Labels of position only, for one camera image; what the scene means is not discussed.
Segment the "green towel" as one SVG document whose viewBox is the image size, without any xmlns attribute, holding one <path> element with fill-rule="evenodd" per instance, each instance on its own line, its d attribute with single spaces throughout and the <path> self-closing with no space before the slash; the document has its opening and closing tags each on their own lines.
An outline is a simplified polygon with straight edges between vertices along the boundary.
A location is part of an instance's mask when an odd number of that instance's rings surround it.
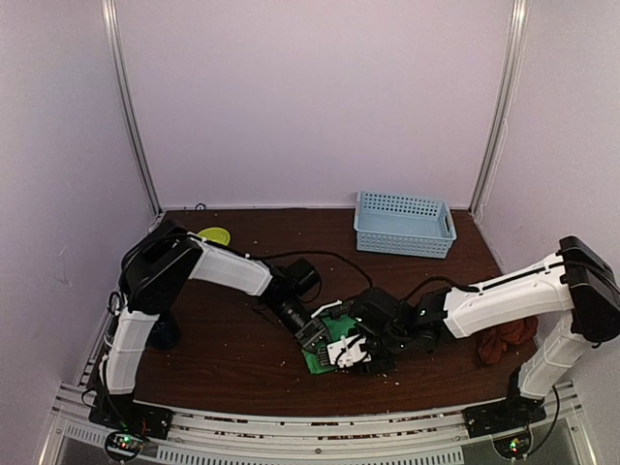
<svg viewBox="0 0 620 465">
<path fill-rule="evenodd" d="M 348 316 L 341 316 L 337 320 L 333 320 L 330 317 L 320 317 L 320 320 L 326 325 L 330 335 L 333 339 L 339 340 L 341 336 L 349 337 L 356 332 L 356 321 Z M 324 373 L 333 372 L 336 367 L 333 365 L 321 365 L 317 355 L 301 350 L 305 363 L 309 372 L 312 375 L 321 375 Z"/>
</svg>

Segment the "brown towel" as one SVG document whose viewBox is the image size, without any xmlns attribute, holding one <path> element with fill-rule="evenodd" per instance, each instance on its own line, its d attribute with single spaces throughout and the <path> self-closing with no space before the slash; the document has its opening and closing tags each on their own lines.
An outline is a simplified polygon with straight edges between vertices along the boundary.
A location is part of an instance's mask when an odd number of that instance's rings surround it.
<svg viewBox="0 0 620 465">
<path fill-rule="evenodd" d="M 531 341 L 538 327 L 539 319 L 530 316 L 483 330 L 477 346 L 480 361 L 486 365 L 500 362 L 509 347 L 519 347 Z"/>
</svg>

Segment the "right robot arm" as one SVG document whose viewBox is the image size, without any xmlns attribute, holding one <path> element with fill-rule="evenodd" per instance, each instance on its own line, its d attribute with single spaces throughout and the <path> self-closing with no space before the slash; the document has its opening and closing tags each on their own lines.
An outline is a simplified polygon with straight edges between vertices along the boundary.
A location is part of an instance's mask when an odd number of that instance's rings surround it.
<svg viewBox="0 0 620 465">
<path fill-rule="evenodd" d="M 484 329 L 558 312 L 560 321 L 538 351 L 511 376 L 496 417 L 514 428 L 589 348 L 619 335 L 619 287 L 610 265 L 576 236 L 557 252 L 517 272 L 469 286 L 448 284 L 417 304 L 379 288 L 359 295 L 350 310 L 357 334 L 345 346 L 365 373 L 391 367 L 409 348 L 430 349 L 441 330 L 465 338 Z"/>
</svg>

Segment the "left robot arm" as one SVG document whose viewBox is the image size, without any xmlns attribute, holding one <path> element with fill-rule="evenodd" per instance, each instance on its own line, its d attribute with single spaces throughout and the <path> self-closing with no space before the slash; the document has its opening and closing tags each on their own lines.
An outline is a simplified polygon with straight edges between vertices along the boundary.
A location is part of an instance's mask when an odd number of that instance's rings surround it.
<svg viewBox="0 0 620 465">
<path fill-rule="evenodd" d="M 148 348 L 166 351 L 178 343 L 173 309 L 189 289 L 202 286 L 256 299 L 302 350 L 314 354 L 331 340 L 326 324 L 304 301 L 320 283 L 316 268 L 302 254 L 291 264 L 278 265 L 234 251 L 174 221 L 160 224 L 121 261 L 97 375 L 100 411 L 119 430 L 139 422 L 134 396 L 142 356 Z"/>
</svg>

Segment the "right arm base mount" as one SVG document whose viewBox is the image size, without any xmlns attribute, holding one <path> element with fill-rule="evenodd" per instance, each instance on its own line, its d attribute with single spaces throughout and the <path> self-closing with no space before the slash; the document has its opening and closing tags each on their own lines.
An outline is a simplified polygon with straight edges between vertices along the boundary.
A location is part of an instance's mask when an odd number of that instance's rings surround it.
<svg viewBox="0 0 620 465">
<path fill-rule="evenodd" d="M 546 419 L 541 400 L 522 397 L 468 407 L 462 414 L 470 438 L 495 435 Z"/>
</svg>

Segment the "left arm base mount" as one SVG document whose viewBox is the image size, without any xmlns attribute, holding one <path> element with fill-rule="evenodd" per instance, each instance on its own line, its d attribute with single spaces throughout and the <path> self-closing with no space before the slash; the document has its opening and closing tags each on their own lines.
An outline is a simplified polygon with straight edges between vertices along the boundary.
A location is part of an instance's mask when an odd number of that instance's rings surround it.
<svg viewBox="0 0 620 465">
<path fill-rule="evenodd" d="M 144 404 L 131 404 L 127 412 L 122 412 L 120 408 L 105 403 L 93 407 L 88 415 L 88 420 L 92 423 L 142 438 L 159 440 L 168 438 L 172 418 L 172 410 Z"/>
</svg>

